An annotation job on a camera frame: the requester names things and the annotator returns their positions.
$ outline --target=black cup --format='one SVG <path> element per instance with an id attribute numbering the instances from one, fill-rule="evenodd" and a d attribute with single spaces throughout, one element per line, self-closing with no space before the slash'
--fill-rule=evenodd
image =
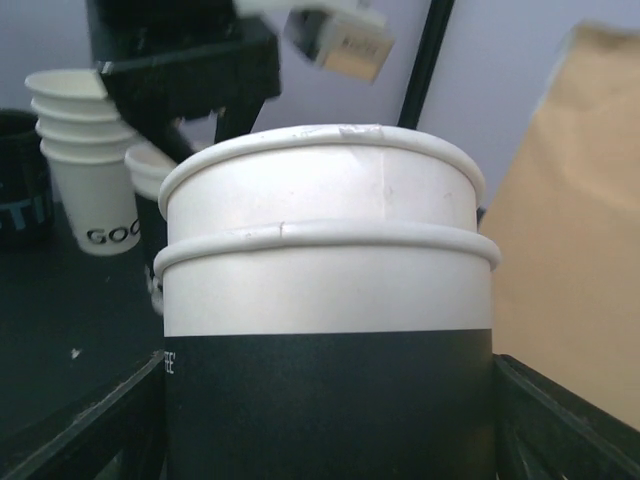
<path id="1" fill-rule="evenodd" d="M 43 240 L 53 227 L 51 180 L 37 120 L 28 112 L 0 109 L 1 247 Z"/>

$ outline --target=black table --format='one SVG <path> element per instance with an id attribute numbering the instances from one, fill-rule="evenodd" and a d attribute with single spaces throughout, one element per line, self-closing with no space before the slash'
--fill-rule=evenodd
<path id="1" fill-rule="evenodd" d="M 162 347 L 140 245 L 87 255 L 58 207 L 49 240 L 0 253 L 0 477 L 10 454 L 27 457 L 24 448 L 55 438 L 98 403 L 83 405 L 92 395 L 160 370 Z"/>

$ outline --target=cup rim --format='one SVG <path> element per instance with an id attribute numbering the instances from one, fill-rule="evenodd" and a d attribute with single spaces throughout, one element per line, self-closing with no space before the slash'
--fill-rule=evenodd
<path id="1" fill-rule="evenodd" d="M 162 278 L 172 265 L 196 258 L 301 246 L 345 245 L 451 250 L 484 258 L 491 270 L 502 260 L 494 242 L 460 228 L 399 220 L 308 220 L 225 230 L 181 240 L 162 249 L 153 267 Z"/>
<path id="2" fill-rule="evenodd" d="M 114 122 L 122 119 L 122 117 L 120 117 L 120 115 L 118 115 L 117 113 L 104 115 L 86 115 L 80 113 L 51 110 L 40 105 L 40 103 L 38 103 L 37 99 L 35 98 L 31 99 L 31 108 L 38 115 L 49 117 L 54 120 L 63 120 L 65 122 L 73 123 L 104 123 Z"/>
<path id="3" fill-rule="evenodd" d="M 119 143 L 125 142 L 126 140 L 133 139 L 136 134 L 135 133 L 127 133 L 123 135 L 113 135 L 113 136 L 105 136 L 105 137 L 87 137 L 85 136 L 67 136 L 67 135 L 59 135 L 57 133 L 51 133 L 50 130 L 46 130 L 42 128 L 40 124 L 40 120 L 36 122 L 36 132 L 42 138 L 48 138 L 55 142 L 65 142 L 65 143 L 73 143 L 76 145 L 103 145 L 109 143 Z"/>
<path id="4" fill-rule="evenodd" d="M 70 75 L 82 75 L 84 77 L 91 76 L 92 79 L 96 79 L 98 73 L 89 68 L 69 68 L 69 69 L 56 69 L 56 70 L 41 70 L 39 72 L 31 73 L 25 78 L 24 84 L 25 86 L 32 92 L 38 93 L 40 95 L 44 95 L 52 98 L 62 98 L 66 100 L 93 100 L 93 101 L 103 101 L 108 98 L 107 91 L 104 88 L 102 82 L 96 82 L 97 90 L 95 94 L 91 93 L 78 93 L 77 90 L 74 92 L 73 90 L 59 90 L 56 88 L 52 88 L 50 85 L 46 84 L 48 79 L 54 77 L 62 77 L 62 76 L 70 76 Z"/>
<path id="5" fill-rule="evenodd" d="M 129 147 L 127 149 L 127 152 L 124 155 L 124 163 L 127 166 L 127 168 L 133 173 L 142 175 L 146 178 L 164 180 L 167 177 L 167 175 L 169 175 L 169 173 L 171 173 L 171 171 L 173 171 L 173 169 L 177 165 L 169 157 L 167 157 L 167 159 L 172 163 L 174 163 L 173 166 L 169 166 L 166 164 L 154 166 L 154 165 L 149 165 L 148 163 L 143 163 L 140 160 L 138 160 L 135 156 L 136 152 L 139 152 L 141 150 L 147 150 L 155 154 L 156 152 L 154 152 L 154 150 L 158 150 L 158 149 L 153 144 L 146 141 L 137 143 Z"/>
<path id="6" fill-rule="evenodd" d="M 448 163 L 465 175 L 480 205 L 486 183 L 480 168 L 464 151 L 424 132 L 386 125 L 301 125 L 251 133 L 215 144 L 178 165 L 162 183 L 158 205 L 166 218 L 169 197 L 182 182 L 199 171 L 244 155 L 316 145 L 371 145 L 422 153 Z"/>
<path id="7" fill-rule="evenodd" d="M 100 157 L 93 157 L 93 161 L 88 161 L 86 157 L 75 157 L 72 155 L 62 155 L 58 152 L 52 152 L 46 145 L 40 142 L 40 151 L 50 161 L 60 163 L 72 163 L 75 165 L 105 165 L 110 163 L 124 162 L 124 158 L 121 155 L 109 156 L 104 155 Z"/>

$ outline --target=kraft paper envelope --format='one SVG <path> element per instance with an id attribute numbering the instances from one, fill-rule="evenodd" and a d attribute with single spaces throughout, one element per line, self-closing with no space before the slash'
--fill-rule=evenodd
<path id="1" fill-rule="evenodd" d="M 640 429 L 640 36 L 575 29 L 481 232 L 494 351 Z"/>

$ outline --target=cup stack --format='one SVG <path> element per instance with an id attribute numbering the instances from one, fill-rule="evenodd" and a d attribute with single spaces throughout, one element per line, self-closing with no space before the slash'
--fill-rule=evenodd
<path id="1" fill-rule="evenodd" d="M 81 250 L 116 255 L 140 238 L 124 156 L 138 143 L 94 70 L 50 70 L 25 85 L 38 114 L 36 130 Z"/>

